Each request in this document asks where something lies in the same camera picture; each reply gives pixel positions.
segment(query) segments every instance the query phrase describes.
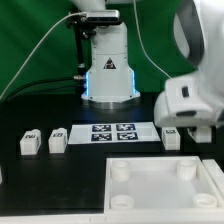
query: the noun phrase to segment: black panel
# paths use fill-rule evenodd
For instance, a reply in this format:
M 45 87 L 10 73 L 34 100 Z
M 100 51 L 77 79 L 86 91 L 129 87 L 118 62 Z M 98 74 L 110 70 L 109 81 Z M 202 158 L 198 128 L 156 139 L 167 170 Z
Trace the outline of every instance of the black panel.
M 177 10 L 177 15 L 190 48 L 188 60 L 197 67 L 204 55 L 204 40 L 193 0 L 183 0 Z
M 189 91 L 188 91 L 188 87 L 187 86 L 182 88 L 182 95 L 183 95 L 184 98 L 189 97 Z
M 185 111 L 185 112 L 179 112 L 176 114 L 177 117 L 193 117 L 197 114 L 196 111 Z

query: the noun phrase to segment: black cable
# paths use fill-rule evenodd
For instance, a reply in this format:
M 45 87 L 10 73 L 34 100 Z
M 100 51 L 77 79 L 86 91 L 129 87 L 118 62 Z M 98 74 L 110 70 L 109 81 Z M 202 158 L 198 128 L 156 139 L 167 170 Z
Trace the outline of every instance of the black cable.
M 7 103 L 12 101 L 14 98 L 16 97 L 20 97 L 20 96 L 26 96 L 26 95 L 32 95 L 35 93 L 41 93 L 41 92 L 50 92 L 50 91 L 55 91 L 55 90 L 61 90 L 61 89 L 68 89 L 68 88 L 73 88 L 75 89 L 75 87 L 79 87 L 80 85 L 69 85 L 69 86 L 62 86 L 62 87 L 56 87 L 56 88 L 48 88 L 48 89 L 42 89 L 42 90 L 36 90 L 36 91 L 32 91 L 32 92 L 27 92 L 27 93 L 22 93 L 19 95 L 14 95 L 10 98 L 7 99 Z
M 40 85 L 40 84 L 46 84 L 46 83 L 52 83 L 52 82 L 63 82 L 63 81 L 74 81 L 74 79 L 71 78 L 71 77 L 65 77 L 65 78 L 45 79 L 45 80 L 39 80 L 39 81 L 31 82 L 31 83 L 25 84 L 25 85 L 15 89 L 14 91 L 12 91 L 6 97 L 5 101 L 7 101 L 9 98 L 16 95 L 18 92 L 21 92 L 22 90 L 27 89 L 29 87 Z

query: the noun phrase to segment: white card with markers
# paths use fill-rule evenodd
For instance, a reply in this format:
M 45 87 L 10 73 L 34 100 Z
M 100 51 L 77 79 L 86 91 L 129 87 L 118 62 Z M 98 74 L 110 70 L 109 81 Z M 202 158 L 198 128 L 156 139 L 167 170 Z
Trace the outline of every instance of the white card with markers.
M 157 142 L 153 122 L 73 125 L 68 144 Z

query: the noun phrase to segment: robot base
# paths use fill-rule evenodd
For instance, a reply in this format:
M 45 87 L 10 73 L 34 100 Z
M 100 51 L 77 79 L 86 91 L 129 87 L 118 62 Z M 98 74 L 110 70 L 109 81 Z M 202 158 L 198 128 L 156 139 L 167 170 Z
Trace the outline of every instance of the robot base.
M 140 99 L 141 99 L 140 93 L 136 93 L 136 95 L 132 96 L 131 99 L 128 99 L 125 101 L 118 101 L 118 102 L 98 102 L 98 101 L 88 99 L 85 93 L 82 95 L 83 105 L 94 107 L 97 109 L 102 109 L 102 110 L 118 110 L 118 109 L 124 109 L 128 107 L 136 106 L 137 104 L 140 103 Z

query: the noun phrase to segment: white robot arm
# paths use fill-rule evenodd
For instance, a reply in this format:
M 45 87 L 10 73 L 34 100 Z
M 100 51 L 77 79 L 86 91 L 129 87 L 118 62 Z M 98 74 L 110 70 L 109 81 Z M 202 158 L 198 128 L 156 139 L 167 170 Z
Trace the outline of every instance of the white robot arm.
M 129 0 L 70 0 L 86 12 L 85 23 L 94 26 L 91 37 L 92 66 L 86 73 L 85 105 L 100 109 L 120 109 L 139 101 L 134 71 L 128 65 L 127 27 L 117 10 L 106 10 L 107 3 Z
M 154 108 L 155 124 L 224 125 L 224 1 L 182 1 L 175 16 L 174 37 L 197 70 L 166 82 Z
M 105 7 L 106 4 L 125 4 L 133 2 L 133 0 L 70 0 L 70 1 L 74 3 L 83 12 L 106 10 Z

